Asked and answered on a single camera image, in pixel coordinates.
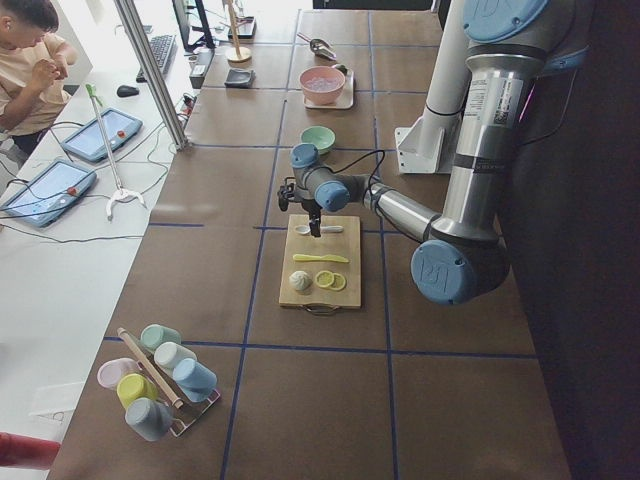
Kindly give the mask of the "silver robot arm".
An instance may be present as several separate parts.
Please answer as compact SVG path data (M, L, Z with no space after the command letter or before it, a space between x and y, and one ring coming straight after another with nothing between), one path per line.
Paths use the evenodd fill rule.
M593 12L591 1L450 3L423 113L396 132L402 172L449 175L441 212L374 175L333 171L307 143L291 152L280 208L300 204L318 236L323 212L365 205L417 242L411 275L433 302L461 304L496 289L510 266L494 219L523 114L538 80L583 62Z

